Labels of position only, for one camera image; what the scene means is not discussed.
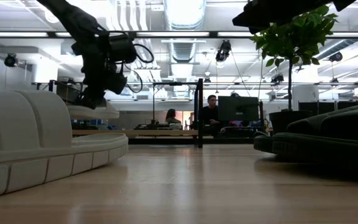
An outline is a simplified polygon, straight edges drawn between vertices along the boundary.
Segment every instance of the ceiling light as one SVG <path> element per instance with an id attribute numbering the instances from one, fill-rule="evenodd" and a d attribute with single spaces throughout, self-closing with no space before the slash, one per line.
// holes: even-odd
<path id="1" fill-rule="evenodd" d="M 328 37 L 358 37 L 358 32 L 334 32 L 333 35 L 328 35 Z"/>
<path id="2" fill-rule="evenodd" d="M 223 40 L 223 43 L 219 47 L 218 53 L 216 54 L 216 64 L 219 62 L 219 66 L 223 68 L 224 61 L 229 57 L 231 51 L 231 44 L 229 40 Z"/>
<path id="3" fill-rule="evenodd" d="M 207 37 L 209 32 L 183 32 L 183 31 L 171 31 L 171 32 L 138 32 L 138 37 Z"/>
<path id="4" fill-rule="evenodd" d="M 46 32 L 0 32 L 0 37 L 48 37 Z"/>
<path id="5" fill-rule="evenodd" d="M 206 40 L 161 40 L 161 43 L 163 44 L 205 44 Z"/>
<path id="6" fill-rule="evenodd" d="M 253 37 L 250 32 L 218 32 L 218 37 Z"/>
<path id="7" fill-rule="evenodd" d="M 67 32 L 57 32 L 56 36 L 58 37 L 71 37 L 71 35 Z"/>

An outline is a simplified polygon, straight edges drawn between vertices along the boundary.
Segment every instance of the man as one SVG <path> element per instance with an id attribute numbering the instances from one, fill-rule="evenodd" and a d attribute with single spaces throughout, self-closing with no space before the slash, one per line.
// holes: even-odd
<path id="1" fill-rule="evenodd" d="M 214 126 L 220 124 L 218 120 L 218 106 L 216 106 L 216 96 L 210 95 L 208 97 L 208 106 L 201 110 L 204 124 L 212 124 Z"/>

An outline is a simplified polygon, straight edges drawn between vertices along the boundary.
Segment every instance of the white wall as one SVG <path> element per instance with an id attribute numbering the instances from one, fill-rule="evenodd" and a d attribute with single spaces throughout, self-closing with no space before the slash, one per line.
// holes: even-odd
<path id="1" fill-rule="evenodd" d="M 35 90 L 31 85 L 32 72 L 23 68 L 8 68 L 0 59 L 0 90 Z"/>

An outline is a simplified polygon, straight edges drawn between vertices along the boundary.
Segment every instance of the air duct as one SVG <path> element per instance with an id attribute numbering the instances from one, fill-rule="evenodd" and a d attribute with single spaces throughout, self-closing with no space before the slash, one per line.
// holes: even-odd
<path id="1" fill-rule="evenodd" d="M 206 0 L 164 0 L 165 22 L 169 30 L 201 30 L 204 22 Z M 171 43 L 173 62 L 193 60 L 196 44 Z"/>
<path id="2" fill-rule="evenodd" d="M 329 56 L 339 52 L 342 49 L 345 49 L 346 47 L 353 45 L 358 42 L 358 39 L 347 39 L 347 40 L 341 40 L 338 43 L 332 45 L 330 48 L 324 50 L 322 53 L 320 53 L 317 56 L 318 60 L 328 58 Z"/>

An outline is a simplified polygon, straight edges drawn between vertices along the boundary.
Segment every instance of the black pole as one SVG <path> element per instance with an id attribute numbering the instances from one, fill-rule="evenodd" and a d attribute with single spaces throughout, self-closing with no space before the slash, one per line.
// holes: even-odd
<path id="1" fill-rule="evenodd" d="M 288 110 L 292 111 L 292 58 L 290 58 L 290 68 L 288 70 Z"/>
<path id="2" fill-rule="evenodd" d="M 198 80 L 198 147 L 203 148 L 203 131 L 204 131 L 204 119 L 203 119 L 203 106 L 204 106 L 204 83 L 203 79 Z"/>
<path id="3" fill-rule="evenodd" d="M 55 80 L 49 80 L 48 91 L 53 92 L 53 84 L 54 83 L 55 83 Z"/>
<path id="4" fill-rule="evenodd" d="M 153 120 L 152 124 L 155 124 L 155 84 L 153 83 Z"/>
<path id="5" fill-rule="evenodd" d="M 198 130 L 198 85 L 196 87 L 196 91 L 194 92 L 194 118 L 193 118 L 193 126 L 195 130 Z"/>
<path id="6" fill-rule="evenodd" d="M 260 125 L 262 127 L 262 132 L 266 133 L 265 127 L 265 116 L 264 116 L 264 103 L 262 100 L 259 102 L 259 117 L 260 117 Z"/>

